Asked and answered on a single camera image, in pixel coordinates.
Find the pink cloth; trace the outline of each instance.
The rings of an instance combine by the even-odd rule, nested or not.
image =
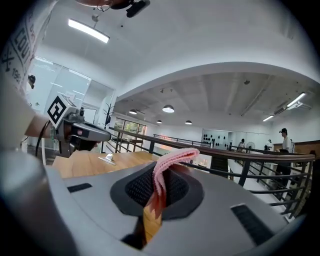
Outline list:
[[[161,214],[163,208],[166,207],[167,191],[163,171],[167,170],[171,165],[180,162],[189,163],[199,153],[199,150],[195,148],[181,148],[159,157],[152,174],[154,192],[147,203],[147,206],[150,205],[150,211],[155,211],[156,219]]]

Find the curved ceiling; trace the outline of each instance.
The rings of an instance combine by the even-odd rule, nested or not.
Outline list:
[[[184,119],[203,117],[194,125],[203,125],[205,120],[214,120],[217,116],[242,118],[261,123],[273,115],[281,106],[286,106],[302,92],[307,95],[301,100],[314,106],[319,99],[319,86],[301,84],[292,78],[264,73],[224,72],[198,75],[175,80],[160,86],[146,89],[119,100],[114,111],[128,115],[130,109],[136,109],[136,119],[163,124],[183,124]],[[170,104],[174,114],[162,111]],[[297,109],[286,110],[276,118],[297,113]]]
[[[294,74],[300,83],[320,82],[317,55],[304,30],[271,1],[151,0],[133,18],[125,10],[110,9],[95,27],[110,36],[107,44],[68,27],[69,18],[94,26],[94,14],[101,13],[72,0],[60,1],[40,56],[116,89],[119,100],[217,71]],[[254,70],[256,63],[269,72]]]

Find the wooden table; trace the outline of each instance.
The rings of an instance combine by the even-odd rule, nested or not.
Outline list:
[[[146,151],[114,153],[113,162],[116,165],[112,165],[98,158],[105,158],[106,155],[107,154],[87,151],[76,151],[69,158],[57,156],[52,166],[60,172],[62,178],[72,178],[105,174],[151,163],[158,159],[157,156]]]

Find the black cable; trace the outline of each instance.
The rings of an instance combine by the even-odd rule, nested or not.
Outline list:
[[[35,157],[38,156],[38,149],[39,149],[40,141],[42,139],[42,136],[44,135],[45,130],[48,128],[49,124],[50,124],[50,121],[47,121],[45,123],[45,125],[42,127],[42,130],[41,130],[41,132],[39,134],[39,138],[38,138],[38,141],[37,141],[36,147],[35,147]]]

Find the black cap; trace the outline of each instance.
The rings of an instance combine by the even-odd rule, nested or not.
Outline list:
[[[32,83],[35,83],[35,82],[36,82],[36,77],[35,77],[33,74],[29,75],[29,76],[28,76],[28,79],[29,79]]]

